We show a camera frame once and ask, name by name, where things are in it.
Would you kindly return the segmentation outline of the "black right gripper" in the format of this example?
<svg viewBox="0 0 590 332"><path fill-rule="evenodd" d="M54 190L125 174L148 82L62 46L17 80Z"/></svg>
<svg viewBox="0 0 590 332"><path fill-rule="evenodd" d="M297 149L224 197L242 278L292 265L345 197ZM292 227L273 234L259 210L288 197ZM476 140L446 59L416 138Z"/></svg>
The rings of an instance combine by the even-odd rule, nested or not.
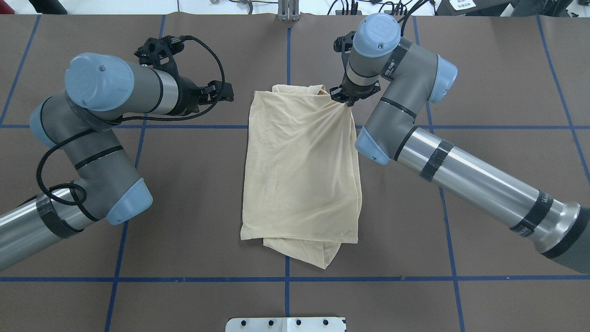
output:
<svg viewBox="0 0 590 332"><path fill-rule="evenodd" d="M348 107L352 107L357 101L364 100L381 91L381 84L377 76L360 76L348 63L355 34L355 31L350 31L345 36L339 36L333 42L333 50L341 55L345 73L342 83L335 88L331 88L329 93L333 101L345 103Z"/></svg>

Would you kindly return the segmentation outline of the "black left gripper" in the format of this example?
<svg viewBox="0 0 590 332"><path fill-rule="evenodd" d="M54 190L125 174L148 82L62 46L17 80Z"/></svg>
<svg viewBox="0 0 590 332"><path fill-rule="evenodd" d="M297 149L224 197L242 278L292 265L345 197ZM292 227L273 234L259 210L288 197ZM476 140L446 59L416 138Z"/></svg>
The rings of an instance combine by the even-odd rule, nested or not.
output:
<svg viewBox="0 0 590 332"><path fill-rule="evenodd" d="M221 80L197 86L189 78L181 76L174 56L184 50L187 41L197 42L212 55L219 67ZM151 69L160 83L159 100L145 115L202 116L219 102L234 101L233 87L225 79L219 57L195 36L149 38L135 51L135 56L139 65Z"/></svg>

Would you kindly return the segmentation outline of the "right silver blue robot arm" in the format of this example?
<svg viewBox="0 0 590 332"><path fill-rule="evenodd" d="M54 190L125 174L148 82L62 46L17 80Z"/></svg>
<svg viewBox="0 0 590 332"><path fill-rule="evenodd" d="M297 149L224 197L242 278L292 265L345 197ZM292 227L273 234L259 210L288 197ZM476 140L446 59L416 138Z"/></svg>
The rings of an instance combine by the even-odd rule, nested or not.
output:
<svg viewBox="0 0 590 332"><path fill-rule="evenodd" d="M381 165L401 163L529 239L545 258L588 274L588 208L560 202L415 124L426 103L448 93L458 69L401 31L393 16L373 13L334 40L345 71L330 89L333 101L352 107L381 90L380 78L389 82L357 136L357 151Z"/></svg>

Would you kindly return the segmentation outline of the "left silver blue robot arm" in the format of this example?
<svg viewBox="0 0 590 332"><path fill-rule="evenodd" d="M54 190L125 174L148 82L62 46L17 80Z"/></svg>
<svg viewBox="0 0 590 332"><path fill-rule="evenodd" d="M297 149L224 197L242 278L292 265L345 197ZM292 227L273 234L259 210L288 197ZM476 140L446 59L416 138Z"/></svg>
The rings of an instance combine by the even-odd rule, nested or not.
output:
<svg viewBox="0 0 590 332"><path fill-rule="evenodd" d="M181 76L174 56L187 41L212 55L220 80L198 86ZM39 193L1 217L2 270L96 221L119 225L152 205L114 127L133 120L194 119L234 100L219 57L194 36L149 38L134 55L137 64L115 55L77 55L65 72L65 89L32 112L30 130L49 150L36 166Z"/></svg>

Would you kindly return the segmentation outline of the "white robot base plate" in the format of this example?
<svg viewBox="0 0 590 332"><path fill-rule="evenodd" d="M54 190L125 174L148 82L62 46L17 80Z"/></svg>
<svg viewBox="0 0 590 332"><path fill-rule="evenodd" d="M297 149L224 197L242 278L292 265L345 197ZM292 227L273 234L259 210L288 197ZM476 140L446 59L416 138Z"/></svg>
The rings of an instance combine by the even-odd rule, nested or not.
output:
<svg viewBox="0 0 590 332"><path fill-rule="evenodd" d="M343 317L264 317L228 320L226 332L346 332Z"/></svg>

